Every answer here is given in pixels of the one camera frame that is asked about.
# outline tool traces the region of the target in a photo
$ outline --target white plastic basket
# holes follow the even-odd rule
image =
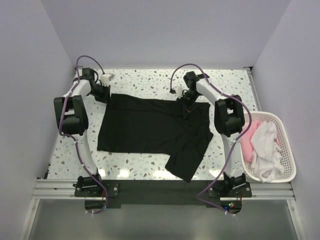
[[[281,160],[280,163],[284,167],[284,173],[282,179],[276,179],[269,181],[268,183],[286,183],[290,182],[294,177],[296,176],[297,169],[296,164],[294,160],[294,156],[292,155],[292,151],[290,148],[289,140],[285,131],[285,127],[276,115],[264,112],[264,111],[253,111],[251,112],[252,115],[252,121],[258,120],[258,121],[267,121],[267,122],[273,122],[275,123],[276,130],[277,130],[277,136],[279,139],[280,146],[282,148],[281,152]],[[247,125],[249,123],[249,116],[247,113],[244,114],[245,124]],[[251,162],[245,162],[244,158],[242,156],[241,152],[241,159],[242,159],[242,165],[245,173],[247,176],[249,176],[251,179],[261,182],[261,180],[255,176],[254,171],[251,169]]]

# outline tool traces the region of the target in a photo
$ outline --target terrazzo table surface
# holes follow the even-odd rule
[[[189,71],[193,70],[179,70],[174,77],[172,87],[182,85],[186,89],[183,76]],[[177,98],[176,95],[169,93],[170,77],[173,69],[106,69],[105,72],[115,75],[111,82],[112,93],[128,94],[143,99],[174,101]],[[210,76],[216,87],[227,94],[240,95],[250,111],[257,110],[246,70],[206,69],[204,72]],[[179,180],[165,169],[169,155],[97,151],[98,134],[106,104],[95,101],[91,95],[87,96],[83,102],[89,119],[87,131],[89,147],[102,179]],[[200,96],[197,102],[208,102],[208,100]],[[210,130],[213,133],[213,138],[193,176],[193,180],[213,180],[225,163],[222,138],[214,126],[214,110],[214,106],[211,105],[209,114]],[[57,137],[50,157],[48,179],[75,180],[78,178],[78,159],[71,153],[72,147],[74,148],[64,137]]]

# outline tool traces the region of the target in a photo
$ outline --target black garment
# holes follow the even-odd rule
[[[98,151],[168,154],[165,168],[190,182],[213,134],[208,103],[187,119],[176,101],[112,94],[98,136]]]

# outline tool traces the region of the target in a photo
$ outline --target white wall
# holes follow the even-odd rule
[[[1,1],[0,33],[0,239],[16,240],[57,135],[53,99],[73,66],[39,0]]]
[[[88,54],[107,68],[253,66],[290,2],[41,1],[68,56]]]
[[[297,165],[293,190],[309,240],[320,239],[320,1],[292,0],[253,68],[264,111],[286,128]]]

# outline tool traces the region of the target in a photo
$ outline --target white cloth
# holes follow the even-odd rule
[[[262,182],[281,179],[285,169],[280,164],[281,148],[276,143],[274,122],[262,122],[251,138],[253,146],[251,169]]]

